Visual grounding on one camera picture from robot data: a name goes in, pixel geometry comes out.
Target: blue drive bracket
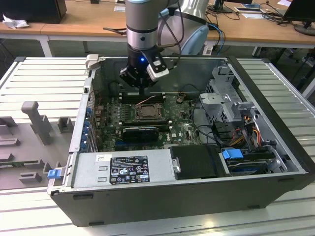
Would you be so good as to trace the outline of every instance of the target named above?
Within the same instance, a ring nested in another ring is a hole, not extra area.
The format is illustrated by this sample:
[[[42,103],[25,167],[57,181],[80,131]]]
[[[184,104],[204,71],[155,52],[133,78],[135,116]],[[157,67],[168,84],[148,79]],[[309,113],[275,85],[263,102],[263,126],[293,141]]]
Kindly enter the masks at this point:
[[[48,179],[61,179],[64,177],[65,167],[56,168],[48,172]]]
[[[244,156],[240,149],[226,149],[222,152],[224,159],[243,159]]]

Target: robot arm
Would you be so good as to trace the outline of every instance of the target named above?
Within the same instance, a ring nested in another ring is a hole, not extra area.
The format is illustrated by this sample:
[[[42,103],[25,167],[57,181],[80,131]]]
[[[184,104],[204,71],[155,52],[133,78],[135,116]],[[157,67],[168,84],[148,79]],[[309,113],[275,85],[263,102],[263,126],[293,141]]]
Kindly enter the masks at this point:
[[[161,56],[161,45],[174,44],[169,29],[165,27],[165,21],[159,20],[159,13],[167,7],[178,4],[179,0],[127,0],[126,1],[126,25],[128,41],[128,64],[121,70],[121,78],[132,87],[139,88],[140,94],[144,89],[154,85],[160,77],[169,74],[166,63]],[[181,38],[184,22],[184,40],[181,42],[181,48],[202,47],[208,28],[204,14],[207,8],[205,0],[182,0],[182,13],[176,10],[174,16],[167,16],[167,24],[174,32],[176,38]],[[200,34],[196,47],[196,35]],[[171,48],[179,53],[177,47]]]

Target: yellow wire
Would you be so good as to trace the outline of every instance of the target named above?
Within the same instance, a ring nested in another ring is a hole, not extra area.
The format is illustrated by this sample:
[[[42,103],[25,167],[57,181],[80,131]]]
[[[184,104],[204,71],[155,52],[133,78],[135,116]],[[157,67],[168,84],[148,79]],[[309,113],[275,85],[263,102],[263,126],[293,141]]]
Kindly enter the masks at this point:
[[[239,139],[235,140],[234,142],[232,142],[230,144],[230,146],[236,145],[237,143],[239,143],[240,141],[242,141],[244,139],[244,136],[240,137]]]
[[[258,141],[258,137],[259,137],[259,135],[258,135],[258,131],[257,131],[257,130],[255,130],[255,129],[253,129],[253,131],[256,133],[256,136],[257,136],[257,144],[259,145],[259,141]]]

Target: label sticker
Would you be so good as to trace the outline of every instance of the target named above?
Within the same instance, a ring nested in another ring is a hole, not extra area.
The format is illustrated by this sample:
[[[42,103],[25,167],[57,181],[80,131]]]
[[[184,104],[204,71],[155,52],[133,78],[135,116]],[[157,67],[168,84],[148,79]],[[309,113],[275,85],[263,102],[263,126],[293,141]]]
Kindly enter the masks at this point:
[[[147,156],[129,156],[110,158],[110,183],[150,182]]]
[[[96,161],[110,161],[112,154],[96,155]]]

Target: floor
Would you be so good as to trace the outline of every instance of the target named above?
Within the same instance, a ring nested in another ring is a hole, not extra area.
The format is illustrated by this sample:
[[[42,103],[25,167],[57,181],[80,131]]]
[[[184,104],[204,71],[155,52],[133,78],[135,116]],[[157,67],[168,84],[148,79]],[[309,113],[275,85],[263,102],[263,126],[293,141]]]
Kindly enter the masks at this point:
[[[14,61],[13,58],[22,57],[43,57],[43,51],[38,41],[36,40],[19,40],[19,39],[5,39],[0,46],[0,76],[6,72],[7,68]],[[83,43],[79,41],[50,41],[50,47],[56,57],[85,57]],[[126,55],[126,43],[120,42],[88,42],[90,54],[95,53],[106,56],[124,56]],[[252,58],[253,47],[239,47],[239,46],[224,46],[221,56],[236,56],[238,58]],[[268,51],[267,57],[273,58],[280,52],[280,49],[271,49]],[[307,54],[307,49],[297,50],[293,58],[288,57],[285,52],[279,59],[276,67],[283,73],[290,81],[294,77],[296,71],[302,65],[302,57]],[[301,77],[306,75],[310,67],[304,65],[300,72],[295,77],[293,84],[296,86]],[[311,102],[315,103],[315,96],[310,98]]]

